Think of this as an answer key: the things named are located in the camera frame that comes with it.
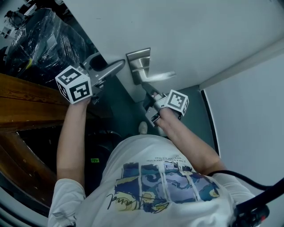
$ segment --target black plastic wrap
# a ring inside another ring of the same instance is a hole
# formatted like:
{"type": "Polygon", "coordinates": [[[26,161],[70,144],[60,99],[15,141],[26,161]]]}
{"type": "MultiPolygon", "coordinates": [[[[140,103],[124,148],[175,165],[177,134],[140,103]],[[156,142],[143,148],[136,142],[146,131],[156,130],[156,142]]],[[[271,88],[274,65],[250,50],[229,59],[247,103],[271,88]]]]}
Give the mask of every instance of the black plastic wrap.
{"type": "Polygon", "coordinates": [[[83,38],[52,10],[39,9],[17,32],[6,60],[6,74],[56,88],[55,76],[87,58],[83,38]]]}

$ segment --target cable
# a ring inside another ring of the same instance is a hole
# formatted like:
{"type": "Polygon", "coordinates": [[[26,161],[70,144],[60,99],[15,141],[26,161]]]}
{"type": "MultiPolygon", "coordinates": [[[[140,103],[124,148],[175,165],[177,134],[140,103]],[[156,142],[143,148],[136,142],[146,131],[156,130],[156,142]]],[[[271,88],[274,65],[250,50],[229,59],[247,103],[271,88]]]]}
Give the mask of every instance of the cable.
{"type": "Polygon", "coordinates": [[[262,191],[266,191],[267,189],[271,188],[272,186],[265,186],[265,185],[262,185],[262,184],[259,184],[255,181],[253,181],[252,179],[244,176],[244,175],[241,175],[237,172],[234,172],[234,171],[229,171],[229,170],[219,170],[219,171],[214,171],[210,174],[208,174],[207,176],[213,176],[215,173],[225,173],[225,174],[229,174],[229,175],[232,175],[232,176],[235,176],[237,178],[240,178],[241,180],[243,180],[244,182],[252,185],[253,187],[259,189],[259,190],[262,190],[262,191]]]}

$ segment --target white door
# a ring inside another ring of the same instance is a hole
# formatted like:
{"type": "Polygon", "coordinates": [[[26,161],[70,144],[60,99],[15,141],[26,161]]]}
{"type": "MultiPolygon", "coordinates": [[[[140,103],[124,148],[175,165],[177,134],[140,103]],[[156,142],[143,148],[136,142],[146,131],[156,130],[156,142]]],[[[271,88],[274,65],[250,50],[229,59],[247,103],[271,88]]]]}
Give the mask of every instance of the white door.
{"type": "MultiPolygon", "coordinates": [[[[154,86],[162,92],[200,84],[281,38],[284,12],[276,0],[64,0],[111,63],[151,48],[149,76],[175,71],[154,86]]],[[[138,102],[128,64],[117,74],[138,102]]]]}

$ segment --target white t-shirt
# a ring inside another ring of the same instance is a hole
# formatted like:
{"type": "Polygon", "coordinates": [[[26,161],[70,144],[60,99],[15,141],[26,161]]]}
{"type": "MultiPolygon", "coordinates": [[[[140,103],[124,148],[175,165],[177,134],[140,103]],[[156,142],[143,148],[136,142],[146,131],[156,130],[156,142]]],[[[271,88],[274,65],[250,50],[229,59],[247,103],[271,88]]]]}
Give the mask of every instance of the white t-shirt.
{"type": "Polygon", "coordinates": [[[87,198],[78,182],[57,181],[48,226],[227,227],[234,206],[252,197],[233,176],[196,173],[171,141],[140,135],[115,148],[87,198]]]}

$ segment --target forearm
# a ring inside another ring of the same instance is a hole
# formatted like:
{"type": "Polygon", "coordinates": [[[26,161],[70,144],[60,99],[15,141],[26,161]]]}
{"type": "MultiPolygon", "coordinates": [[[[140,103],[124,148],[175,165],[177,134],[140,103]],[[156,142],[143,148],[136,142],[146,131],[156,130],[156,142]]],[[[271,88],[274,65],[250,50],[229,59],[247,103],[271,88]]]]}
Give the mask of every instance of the forearm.
{"type": "Polygon", "coordinates": [[[225,169],[217,153],[178,120],[172,111],[161,110],[160,113],[163,119],[158,121],[158,125],[197,172],[206,175],[225,169]]]}
{"type": "Polygon", "coordinates": [[[57,179],[69,178],[84,186],[85,103],[69,105],[57,148],[57,179]]]}

